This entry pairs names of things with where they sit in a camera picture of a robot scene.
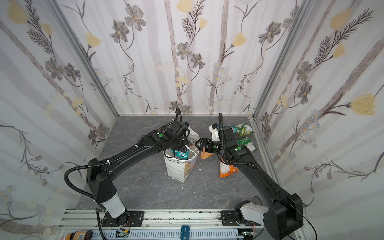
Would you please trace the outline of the white patterned paper bag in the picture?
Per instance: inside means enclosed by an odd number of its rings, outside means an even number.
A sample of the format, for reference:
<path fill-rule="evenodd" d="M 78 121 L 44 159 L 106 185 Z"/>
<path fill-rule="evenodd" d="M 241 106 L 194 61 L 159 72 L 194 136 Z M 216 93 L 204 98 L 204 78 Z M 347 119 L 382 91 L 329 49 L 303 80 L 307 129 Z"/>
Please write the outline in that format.
<path fill-rule="evenodd" d="M 173 140 L 189 139 L 190 144 L 187 147 L 190 151 L 188 160 L 180 160 L 173 157 L 171 149 L 164 151 L 164 159 L 167 167 L 168 176 L 180 182 L 185 182 L 193 170 L 200 151 L 195 146 L 195 142 L 200 136 L 191 129 L 188 123 L 173 121 L 169 127 L 166 127 L 165 134 Z"/>

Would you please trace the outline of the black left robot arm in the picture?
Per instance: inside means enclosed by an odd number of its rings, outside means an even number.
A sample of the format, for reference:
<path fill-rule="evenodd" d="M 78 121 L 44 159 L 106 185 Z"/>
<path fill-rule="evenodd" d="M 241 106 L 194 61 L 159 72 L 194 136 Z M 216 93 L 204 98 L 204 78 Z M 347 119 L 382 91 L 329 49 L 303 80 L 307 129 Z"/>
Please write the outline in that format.
<path fill-rule="evenodd" d="M 67 170 L 64 174 L 65 183 L 72 190 L 92 198 L 101 207 L 106 213 L 104 219 L 99 220 L 101 226 L 127 226 L 131 215 L 121 201 L 113 181 L 133 165 L 155 154 L 167 150 L 186 150 L 189 133 L 189 125 L 183 122 L 180 108 L 176 108 L 176 117 L 172 122 L 143 135 L 134 146 L 101 161 L 92 159 L 85 166 Z M 90 192 L 79 189 L 69 179 L 70 173 L 84 169 L 87 170 L 86 182 Z"/>

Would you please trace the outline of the orange snack packet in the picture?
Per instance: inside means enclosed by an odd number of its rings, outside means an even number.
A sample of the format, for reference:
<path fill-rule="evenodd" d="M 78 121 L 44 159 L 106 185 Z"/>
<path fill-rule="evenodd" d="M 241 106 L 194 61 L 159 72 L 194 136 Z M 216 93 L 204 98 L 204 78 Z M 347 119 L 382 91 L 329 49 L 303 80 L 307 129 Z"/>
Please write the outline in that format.
<path fill-rule="evenodd" d="M 226 165 L 220 162 L 220 178 L 228 177 L 234 173 L 237 173 L 239 169 L 233 165 Z"/>

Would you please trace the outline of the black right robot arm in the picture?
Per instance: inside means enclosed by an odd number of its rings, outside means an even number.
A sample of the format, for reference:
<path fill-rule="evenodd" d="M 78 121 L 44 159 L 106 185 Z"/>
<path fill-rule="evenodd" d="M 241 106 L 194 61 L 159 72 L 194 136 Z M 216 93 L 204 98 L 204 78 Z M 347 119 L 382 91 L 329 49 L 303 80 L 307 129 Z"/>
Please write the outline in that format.
<path fill-rule="evenodd" d="M 235 206 L 233 217 L 222 216 L 222 220 L 240 226 L 249 222 L 259 224 L 275 240 L 282 240 L 302 228 L 309 221 L 304 215 L 302 199 L 283 189 L 256 162 L 252 152 L 245 145 L 238 144 L 232 128 L 223 124 L 222 114 L 219 114 L 218 121 L 211 126 L 212 138 L 199 139 L 197 148 L 217 155 L 224 165 L 236 167 L 266 201 L 265 206 L 243 201 Z"/>

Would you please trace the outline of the small green clear snack packet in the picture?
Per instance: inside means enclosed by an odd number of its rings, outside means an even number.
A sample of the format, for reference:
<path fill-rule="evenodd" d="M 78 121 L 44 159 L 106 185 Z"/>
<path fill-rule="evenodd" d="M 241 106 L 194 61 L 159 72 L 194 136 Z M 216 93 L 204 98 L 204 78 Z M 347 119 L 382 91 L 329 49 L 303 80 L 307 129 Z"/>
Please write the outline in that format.
<path fill-rule="evenodd" d="M 234 126 L 235 133 L 239 136 L 246 136 L 253 133 L 253 128 L 248 124 L 238 124 Z"/>

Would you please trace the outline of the brown kraft paper bag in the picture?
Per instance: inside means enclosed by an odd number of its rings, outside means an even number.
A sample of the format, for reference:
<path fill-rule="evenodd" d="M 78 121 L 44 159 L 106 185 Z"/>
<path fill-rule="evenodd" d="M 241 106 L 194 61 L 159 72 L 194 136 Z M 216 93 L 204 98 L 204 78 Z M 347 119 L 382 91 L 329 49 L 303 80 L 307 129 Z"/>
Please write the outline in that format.
<path fill-rule="evenodd" d="M 202 160 L 204 160 L 204 159 L 210 158 L 212 155 L 213 155 L 213 153 L 209 153 L 209 152 L 207 152 L 206 148 L 203 148 L 203 150 L 200 153 L 200 158 Z"/>

